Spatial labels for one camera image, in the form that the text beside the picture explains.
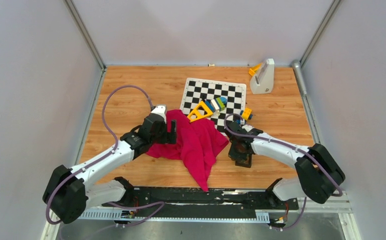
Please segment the black frame box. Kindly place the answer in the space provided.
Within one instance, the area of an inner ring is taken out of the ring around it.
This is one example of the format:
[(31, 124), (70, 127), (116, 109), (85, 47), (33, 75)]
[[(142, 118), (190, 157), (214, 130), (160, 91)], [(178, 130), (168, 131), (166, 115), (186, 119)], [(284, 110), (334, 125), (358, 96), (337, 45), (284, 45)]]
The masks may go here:
[(244, 167), (244, 168), (251, 168), (252, 166), (252, 155), (247, 154), (244, 156), (241, 156), (238, 159), (235, 159), (235, 165), (238, 167)]

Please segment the magenta red garment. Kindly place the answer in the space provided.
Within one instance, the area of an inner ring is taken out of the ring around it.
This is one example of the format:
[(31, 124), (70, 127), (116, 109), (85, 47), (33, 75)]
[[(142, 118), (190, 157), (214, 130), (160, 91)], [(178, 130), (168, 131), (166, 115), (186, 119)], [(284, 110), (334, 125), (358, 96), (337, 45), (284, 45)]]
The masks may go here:
[(207, 118), (190, 122), (179, 109), (168, 111), (166, 117), (176, 121), (176, 144), (155, 143), (146, 154), (153, 158), (181, 160), (198, 186), (207, 192), (212, 166), (228, 145), (228, 139)]

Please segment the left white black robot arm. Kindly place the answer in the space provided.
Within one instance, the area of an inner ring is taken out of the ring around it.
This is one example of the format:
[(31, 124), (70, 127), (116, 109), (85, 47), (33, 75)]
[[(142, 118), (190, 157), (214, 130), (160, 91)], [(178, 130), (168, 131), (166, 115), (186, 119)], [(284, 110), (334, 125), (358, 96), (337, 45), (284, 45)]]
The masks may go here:
[(118, 202), (123, 207), (131, 205), (134, 193), (123, 178), (103, 184), (97, 184), (97, 181), (148, 152), (154, 144), (175, 144), (176, 128), (176, 120), (167, 122), (162, 115), (150, 113), (143, 124), (125, 133), (109, 149), (90, 160), (71, 167), (57, 166), (42, 196), (47, 221), (52, 225), (69, 224), (85, 210), (108, 202)]

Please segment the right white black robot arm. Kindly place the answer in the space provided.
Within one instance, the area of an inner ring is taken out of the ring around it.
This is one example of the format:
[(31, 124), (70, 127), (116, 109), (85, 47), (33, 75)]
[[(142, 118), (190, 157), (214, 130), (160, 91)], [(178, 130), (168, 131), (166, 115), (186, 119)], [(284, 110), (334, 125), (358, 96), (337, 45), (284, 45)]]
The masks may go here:
[(265, 199), (271, 208), (278, 209), (291, 199), (304, 197), (324, 204), (330, 197), (342, 195), (340, 185), (346, 176), (324, 145), (292, 144), (235, 121), (226, 124), (225, 133), (231, 143), (228, 156), (236, 165), (250, 167), (252, 156), (259, 155), (296, 171), (297, 177), (278, 178), (267, 187)]

